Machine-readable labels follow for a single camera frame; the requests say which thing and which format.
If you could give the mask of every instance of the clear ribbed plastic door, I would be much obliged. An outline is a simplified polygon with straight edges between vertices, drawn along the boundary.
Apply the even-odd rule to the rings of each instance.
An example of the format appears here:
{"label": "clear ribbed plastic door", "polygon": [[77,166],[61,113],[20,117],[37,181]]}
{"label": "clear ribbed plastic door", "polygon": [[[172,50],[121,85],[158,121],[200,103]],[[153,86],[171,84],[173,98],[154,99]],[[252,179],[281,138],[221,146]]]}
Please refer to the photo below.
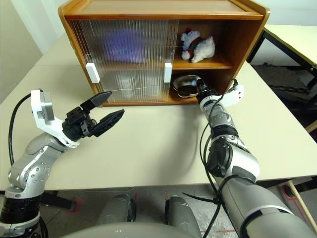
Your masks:
{"label": "clear ribbed plastic door", "polygon": [[173,62],[178,20],[71,20],[87,62],[112,91],[109,103],[165,102],[164,63]]}

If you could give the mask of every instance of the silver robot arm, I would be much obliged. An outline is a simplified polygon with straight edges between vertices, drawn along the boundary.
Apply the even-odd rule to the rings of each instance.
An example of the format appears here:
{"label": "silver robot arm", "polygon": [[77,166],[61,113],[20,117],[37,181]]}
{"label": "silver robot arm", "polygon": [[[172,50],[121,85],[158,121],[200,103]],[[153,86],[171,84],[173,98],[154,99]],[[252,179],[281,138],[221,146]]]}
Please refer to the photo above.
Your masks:
{"label": "silver robot arm", "polygon": [[217,102],[214,90],[202,80],[197,86],[200,108],[211,126],[206,168],[221,189],[223,204],[237,234],[246,238],[316,238],[307,224],[272,192],[255,184],[260,174],[258,161],[239,138],[231,115]]}
{"label": "silver robot arm", "polygon": [[0,237],[31,237],[40,220],[41,195],[53,163],[78,140],[98,137],[122,117],[124,110],[111,113],[96,123],[90,110],[105,102],[111,92],[97,94],[67,113],[65,120],[54,117],[51,96],[47,92],[31,92],[32,113],[36,125],[45,131],[34,138],[23,156],[8,173],[9,186],[0,215]]}

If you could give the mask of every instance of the table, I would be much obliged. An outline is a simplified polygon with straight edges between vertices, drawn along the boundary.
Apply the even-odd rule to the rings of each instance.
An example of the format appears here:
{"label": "table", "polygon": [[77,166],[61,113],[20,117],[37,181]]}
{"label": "table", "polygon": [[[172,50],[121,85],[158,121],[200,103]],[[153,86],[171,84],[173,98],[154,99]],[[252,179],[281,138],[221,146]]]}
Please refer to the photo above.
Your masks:
{"label": "table", "polygon": [[[282,102],[245,63],[237,75],[245,98],[229,107],[240,137],[257,157],[259,179],[316,174],[317,146]],[[0,105],[0,190],[8,185],[7,130],[16,103],[41,88],[50,91],[60,119],[93,95],[66,36],[44,55]],[[92,110],[99,121],[125,109],[122,119],[102,136],[84,138],[54,164],[47,190],[208,183],[199,158],[199,138],[207,120],[198,105],[104,107]],[[19,109],[13,131],[18,159],[36,128],[30,101]]]}
{"label": "table", "polygon": [[[307,84],[307,89],[310,90],[317,84],[316,36],[317,26],[265,25],[247,62],[251,63],[262,42],[267,39],[314,76]],[[313,96],[304,107],[310,107],[316,102],[317,95]]]}

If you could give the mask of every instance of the cabinet shelf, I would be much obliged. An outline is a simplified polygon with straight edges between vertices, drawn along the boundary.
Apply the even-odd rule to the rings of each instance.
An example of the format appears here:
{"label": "cabinet shelf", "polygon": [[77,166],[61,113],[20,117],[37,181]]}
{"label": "cabinet shelf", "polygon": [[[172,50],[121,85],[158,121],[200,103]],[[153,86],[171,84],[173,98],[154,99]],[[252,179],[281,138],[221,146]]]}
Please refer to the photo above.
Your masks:
{"label": "cabinet shelf", "polygon": [[216,51],[212,58],[204,59],[198,63],[191,63],[182,59],[182,48],[176,48],[173,61],[173,70],[184,69],[231,69],[232,64],[222,52]]}

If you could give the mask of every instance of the cabinet top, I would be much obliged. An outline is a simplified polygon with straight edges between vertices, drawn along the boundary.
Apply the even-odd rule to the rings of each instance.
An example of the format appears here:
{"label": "cabinet top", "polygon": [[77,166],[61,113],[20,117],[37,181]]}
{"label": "cabinet top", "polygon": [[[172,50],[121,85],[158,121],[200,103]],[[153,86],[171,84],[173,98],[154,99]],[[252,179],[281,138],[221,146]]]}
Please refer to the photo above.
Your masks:
{"label": "cabinet top", "polygon": [[268,9],[251,0],[72,0],[59,8],[65,19],[249,19]]}

